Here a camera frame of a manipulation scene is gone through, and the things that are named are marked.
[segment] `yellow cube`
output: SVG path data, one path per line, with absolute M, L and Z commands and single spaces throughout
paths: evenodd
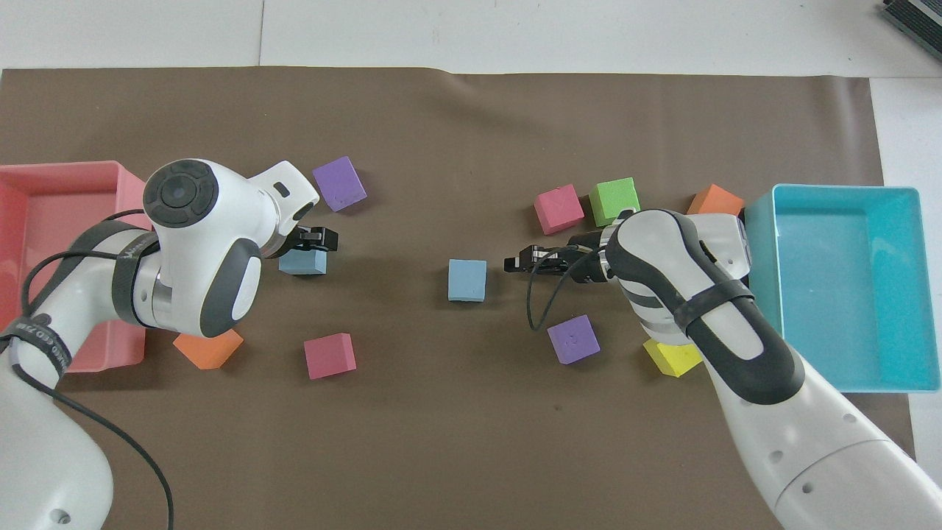
M 658 365 L 661 373 L 673 377 L 680 377 L 703 361 L 700 350 L 693 344 L 672 346 L 650 339 L 644 344 L 644 350 Z

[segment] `blue cube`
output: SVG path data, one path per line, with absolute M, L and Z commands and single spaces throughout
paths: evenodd
M 450 259 L 448 261 L 448 300 L 483 302 L 487 283 L 487 261 Z
M 278 270 L 289 274 L 326 274 L 327 252 L 323 250 L 289 250 L 278 258 Z

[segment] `green cube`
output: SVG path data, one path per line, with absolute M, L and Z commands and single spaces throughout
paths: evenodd
M 642 208 L 635 191 L 635 179 L 631 177 L 596 184 L 589 193 L 589 202 L 592 203 L 595 226 L 608 226 L 626 208 Z

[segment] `plastic bin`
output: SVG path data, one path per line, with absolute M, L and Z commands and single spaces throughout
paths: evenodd
M 939 388 L 916 190 L 779 184 L 746 233 L 756 304 L 838 390 Z
M 140 208 L 143 191 L 144 183 L 115 161 L 0 166 L 0 325 L 19 316 L 20 286 L 30 269 L 66 250 L 104 217 Z M 151 226 L 144 215 L 122 221 Z M 55 268 L 49 265 L 36 277 L 31 296 Z M 101 323 L 73 357 L 69 372 L 139 363 L 144 358 L 144 328 L 122 321 Z

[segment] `white floor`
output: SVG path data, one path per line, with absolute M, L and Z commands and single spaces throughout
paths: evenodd
M 942 204 L 942 62 L 881 20 L 879 4 L 5 0 L 0 68 L 286 64 L 879 77 L 873 106 L 885 182 L 922 193 L 942 338 L 942 240 L 933 229 L 942 212 L 932 208 Z M 914 395 L 911 410 L 918 461 L 942 483 L 942 395 Z

